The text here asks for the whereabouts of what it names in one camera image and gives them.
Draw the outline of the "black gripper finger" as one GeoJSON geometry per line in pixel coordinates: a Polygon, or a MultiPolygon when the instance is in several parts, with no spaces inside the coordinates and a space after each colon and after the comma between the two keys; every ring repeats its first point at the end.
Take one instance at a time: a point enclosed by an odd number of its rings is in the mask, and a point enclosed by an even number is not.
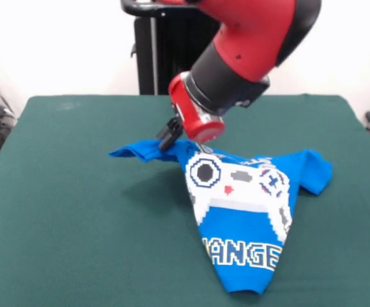
{"type": "Polygon", "coordinates": [[[158,149],[161,151],[168,150],[179,137],[180,136],[178,136],[177,138],[166,136],[164,138],[158,138],[159,139],[158,149]]]}
{"type": "Polygon", "coordinates": [[[157,138],[164,138],[166,136],[175,138],[181,136],[181,120],[177,116],[172,117],[157,134],[157,138]]]}

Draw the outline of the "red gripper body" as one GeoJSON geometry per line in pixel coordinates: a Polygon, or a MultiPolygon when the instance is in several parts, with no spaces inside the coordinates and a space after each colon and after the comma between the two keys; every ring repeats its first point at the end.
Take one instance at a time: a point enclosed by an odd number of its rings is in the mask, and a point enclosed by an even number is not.
{"type": "Polygon", "coordinates": [[[203,110],[188,93],[185,80],[189,75],[190,72],[182,72],[175,76],[168,91],[187,137],[198,143],[206,143],[218,138],[226,126],[220,116],[203,110]]]}

